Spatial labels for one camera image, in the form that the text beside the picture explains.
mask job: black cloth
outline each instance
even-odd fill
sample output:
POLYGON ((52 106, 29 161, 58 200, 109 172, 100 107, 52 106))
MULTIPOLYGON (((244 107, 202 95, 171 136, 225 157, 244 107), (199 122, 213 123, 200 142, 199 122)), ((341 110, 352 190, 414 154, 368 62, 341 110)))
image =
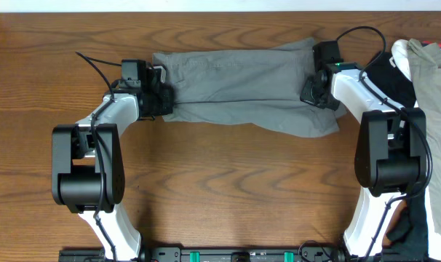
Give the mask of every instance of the black cloth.
POLYGON ((412 108, 416 102, 413 83, 403 75, 398 67, 392 66, 389 62, 391 57, 391 53, 383 53, 382 57, 366 70, 367 77, 389 98, 401 103, 406 108, 412 108))
POLYGON ((427 259, 428 231, 424 194, 407 200, 407 208, 401 214, 397 225, 387 233, 392 241, 390 250, 407 258, 427 259))

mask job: folded cloth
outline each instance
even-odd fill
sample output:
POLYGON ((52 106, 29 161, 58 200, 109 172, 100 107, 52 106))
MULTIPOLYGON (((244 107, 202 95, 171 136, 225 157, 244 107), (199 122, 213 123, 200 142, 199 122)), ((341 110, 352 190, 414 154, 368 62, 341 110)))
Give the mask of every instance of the folded cloth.
MULTIPOLYGON (((416 99, 426 114, 427 140, 434 162, 429 184, 430 205, 434 231, 441 235, 441 49, 437 44, 422 47, 418 40, 411 39, 408 61, 416 99)), ((431 240, 429 249, 431 257, 431 240)))
POLYGON ((253 123, 268 130, 313 138, 338 131, 345 114, 300 101, 314 74, 313 38, 268 50, 155 53, 175 90, 166 122, 253 123))

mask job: wood grain surface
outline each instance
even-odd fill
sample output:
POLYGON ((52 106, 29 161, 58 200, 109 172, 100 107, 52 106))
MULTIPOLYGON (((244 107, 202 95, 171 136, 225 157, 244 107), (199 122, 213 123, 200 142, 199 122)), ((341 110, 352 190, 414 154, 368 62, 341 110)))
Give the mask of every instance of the wood grain surface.
MULTIPOLYGON (((93 13, 0 15, 0 261, 56 261, 99 247, 91 228, 51 195, 51 132, 86 116, 106 91, 81 58, 150 60, 153 52, 263 49, 373 25, 391 44, 441 42, 441 12, 93 13)), ((347 60, 381 47, 371 32, 341 40, 347 60)), ((118 68, 100 65, 110 78, 118 68)), ((252 124, 138 122, 122 136, 124 205, 150 243, 186 247, 334 243, 359 184, 358 123, 305 139, 252 124)))

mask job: green tape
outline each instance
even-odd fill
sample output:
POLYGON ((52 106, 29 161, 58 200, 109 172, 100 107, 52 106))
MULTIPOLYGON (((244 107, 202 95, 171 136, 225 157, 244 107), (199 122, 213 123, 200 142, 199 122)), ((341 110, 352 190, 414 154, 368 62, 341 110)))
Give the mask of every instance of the green tape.
POLYGON ((199 262, 199 252, 190 252, 190 262, 199 262))
POLYGON ((284 253, 284 262, 293 262, 293 252, 284 253))

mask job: gray towel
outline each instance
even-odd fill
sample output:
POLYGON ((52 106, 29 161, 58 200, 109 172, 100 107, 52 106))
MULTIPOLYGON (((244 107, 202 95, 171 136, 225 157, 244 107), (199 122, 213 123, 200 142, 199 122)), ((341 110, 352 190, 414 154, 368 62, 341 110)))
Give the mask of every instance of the gray towel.
POLYGON ((429 184, 434 230, 441 235, 441 49, 437 44, 422 47, 408 42, 408 62, 419 107, 426 114, 427 140, 434 169, 429 184))
POLYGON ((253 123, 305 138, 338 131, 345 114, 300 101, 314 74, 312 38, 267 50, 153 54, 175 88, 173 114, 166 122, 253 123))

